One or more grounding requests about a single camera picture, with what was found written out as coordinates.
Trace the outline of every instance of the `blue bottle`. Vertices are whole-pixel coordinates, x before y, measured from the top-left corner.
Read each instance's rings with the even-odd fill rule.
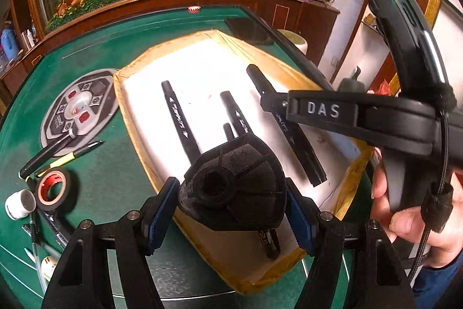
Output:
[[[1,45],[8,60],[10,62],[14,60],[18,55],[19,48],[16,42],[16,37],[14,35],[13,29],[8,24],[5,25],[5,28],[1,33]]]

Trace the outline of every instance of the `human hand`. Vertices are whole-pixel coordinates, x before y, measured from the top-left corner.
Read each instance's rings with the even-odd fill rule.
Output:
[[[452,175],[453,210],[441,233],[431,231],[428,245],[432,246],[425,266],[441,268],[452,262],[463,249],[463,188],[455,173]],[[373,174],[371,188],[373,205],[371,218],[383,226],[391,242],[397,236],[414,244],[420,242],[425,224],[420,207],[412,207],[392,214],[387,197],[387,180],[381,163]]]

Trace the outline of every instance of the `metal bolt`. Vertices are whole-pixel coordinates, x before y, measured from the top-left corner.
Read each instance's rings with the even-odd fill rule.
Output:
[[[320,218],[321,220],[330,221],[333,220],[333,214],[329,211],[322,211],[320,212]]]
[[[127,214],[129,220],[137,220],[140,217],[140,211],[133,210]]]
[[[83,220],[80,222],[80,228],[82,229],[87,229],[92,226],[92,221],[89,219]]]
[[[378,220],[374,220],[374,219],[371,219],[369,222],[368,222],[368,225],[371,226],[373,229],[379,229],[379,227],[381,226],[378,222]]]

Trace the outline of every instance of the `black cable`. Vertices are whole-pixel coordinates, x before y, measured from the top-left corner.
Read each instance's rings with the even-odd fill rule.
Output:
[[[440,129],[441,129],[440,131],[441,131],[441,143],[442,143],[442,149],[441,149],[442,171],[440,175],[440,181],[439,181],[439,187],[438,187],[437,194],[441,194],[442,191],[444,190],[445,179],[447,176],[447,169],[448,169],[448,164],[449,164],[449,122],[448,122],[447,116],[448,114],[446,112],[443,112],[441,114],[441,119],[440,119]],[[418,251],[416,253],[415,260],[408,274],[409,282],[413,281],[416,271],[418,270],[421,264],[421,260],[423,259],[423,253],[425,251],[426,244],[428,242],[430,234],[431,234],[431,228],[425,224],[425,228],[423,230],[423,235],[421,236],[421,240],[418,246]]]

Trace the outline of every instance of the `green table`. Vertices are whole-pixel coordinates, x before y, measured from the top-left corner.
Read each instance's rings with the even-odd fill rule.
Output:
[[[120,69],[151,46],[199,30],[217,29],[231,34],[224,22],[226,17],[251,16],[235,7],[203,8],[198,14],[189,14],[186,10],[157,12],[100,28],[45,56],[17,94],[0,130],[0,198],[3,202],[11,193],[25,188],[25,183],[18,179],[18,171],[40,150],[42,118],[70,82],[99,68]],[[298,68],[281,42],[260,48]],[[140,208],[144,200],[154,194],[120,112],[98,138],[106,143],[65,167],[72,173],[73,184],[78,186],[77,204],[66,216],[74,227],[86,218],[96,224],[115,221],[127,211]],[[0,211],[0,273],[24,308],[35,309],[40,307],[43,295],[33,263],[24,252],[31,243],[21,229],[26,222],[27,219],[10,220],[5,211]],[[45,227],[43,234],[50,245],[58,248]],[[109,263],[116,307],[125,308],[115,253],[109,253]],[[310,263],[311,258],[306,258],[307,268]],[[303,265],[297,264],[259,294],[240,296],[201,259],[174,223],[162,247],[148,258],[148,264],[166,308],[290,309],[306,277]],[[347,287],[345,269],[341,269],[339,283],[333,305],[336,308],[342,307]]]

